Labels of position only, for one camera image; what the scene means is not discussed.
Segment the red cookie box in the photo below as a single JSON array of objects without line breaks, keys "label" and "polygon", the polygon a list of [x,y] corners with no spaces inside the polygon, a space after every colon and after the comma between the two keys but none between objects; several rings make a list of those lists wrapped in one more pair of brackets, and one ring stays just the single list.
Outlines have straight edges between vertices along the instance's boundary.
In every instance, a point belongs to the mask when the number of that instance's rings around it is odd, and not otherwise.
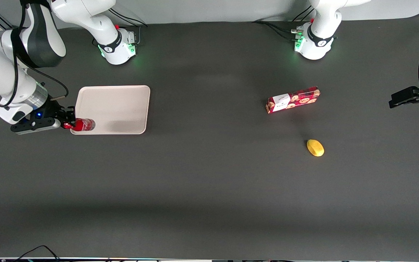
[{"label": "red cookie box", "polygon": [[282,111],[296,106],[303,106],[304,104],[316,102],[317,97],[321,93],[317,86],[299,90],[293,93],[273,96],[268,99],[266,103],[266,111],[271,114],[276,111]]}]

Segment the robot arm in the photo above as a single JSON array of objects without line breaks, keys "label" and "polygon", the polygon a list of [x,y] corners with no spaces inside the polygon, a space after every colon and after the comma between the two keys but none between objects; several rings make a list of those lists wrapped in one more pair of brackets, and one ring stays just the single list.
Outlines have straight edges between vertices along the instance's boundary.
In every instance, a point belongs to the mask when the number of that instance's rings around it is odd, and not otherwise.
[{"label": "robot arm", "polygon": [[47,2],[23,0],[21,4],[22,21],[27,12],[30,26],[22,30],[0,31],[0,117],[12,124],[11,129],[16,132],[22,131],[23,126],[27,127],[26,117],[29,114],[30,120],[36,116],[38,120],[31,121],[25,131],[35,131],[39,127],[57,128],[60,126],[58,119],[40,112],[44,113],[50,108],[49,113],[60,116],[58,118],[63,122],[65,114],[54,111],[61,110],[61,106],[56,101],[50,101],[48,91],[27,74],[25,64],[33,68],[56,66],[65,55],[65,46],[53,23]]},{"label": "robot arm", "polygon": [[331,50],[333,35],[342,21],[342,14],[338,9],[369,1],[371,0],[310,0],[311,6],[316,10],[316,16],[313,23],[308,22],[292,30],[298,39],[294,50],[311,60],[324,57]]},{"label": "robot arm", "polygon": [[60,20],[88,30],[98,42],[103,57],[118,65],[135,55],[135,36],[123,28],[116,29],[111,20],[101,14],[115,4],[116,0],[51,1],[53,12]]}]

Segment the white tray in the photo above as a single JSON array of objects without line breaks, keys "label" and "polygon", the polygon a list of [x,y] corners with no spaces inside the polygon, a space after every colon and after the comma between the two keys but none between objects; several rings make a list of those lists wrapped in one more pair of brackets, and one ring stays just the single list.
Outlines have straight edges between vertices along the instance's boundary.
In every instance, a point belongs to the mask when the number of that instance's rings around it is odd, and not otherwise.
[{"label": "white tray", "polygon": [[76,118],[95,121],[92,131],[74,135],[140,135],[147,126],[150,88],[146,85],[86,86],[75,104]]}]

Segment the lemon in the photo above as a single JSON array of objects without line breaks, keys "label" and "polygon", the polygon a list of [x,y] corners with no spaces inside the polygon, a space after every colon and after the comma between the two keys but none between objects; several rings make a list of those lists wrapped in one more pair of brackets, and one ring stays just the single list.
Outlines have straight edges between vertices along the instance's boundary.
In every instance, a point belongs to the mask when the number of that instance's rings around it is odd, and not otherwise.
[{"label": "lemon", "polygon": [[308,148],[308,151],[310,151],[310,153],[313,156],[322,156],[324,154],[324,147],[323,145],[314,139],[310,139],[306,142],[306,147]]}]

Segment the dark gray table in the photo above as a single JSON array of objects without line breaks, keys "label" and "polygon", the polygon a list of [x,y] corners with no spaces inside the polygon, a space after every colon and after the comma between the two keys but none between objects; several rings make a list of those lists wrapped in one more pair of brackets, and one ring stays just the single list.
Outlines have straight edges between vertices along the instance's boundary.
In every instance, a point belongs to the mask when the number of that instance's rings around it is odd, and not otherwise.
[{"label": "dark gray table", "polygon": [[[0,119],[0,256],[419,261],[419,105],[387,104],[418,84],[419,16],[344,22],[321,61],[250,23],[151,25],[121,66],[87,31],[61,35],[44,71],[62,103],[146,84],[147,131],[17,136]],[[266,114],[314,85],[316,103]]]}]

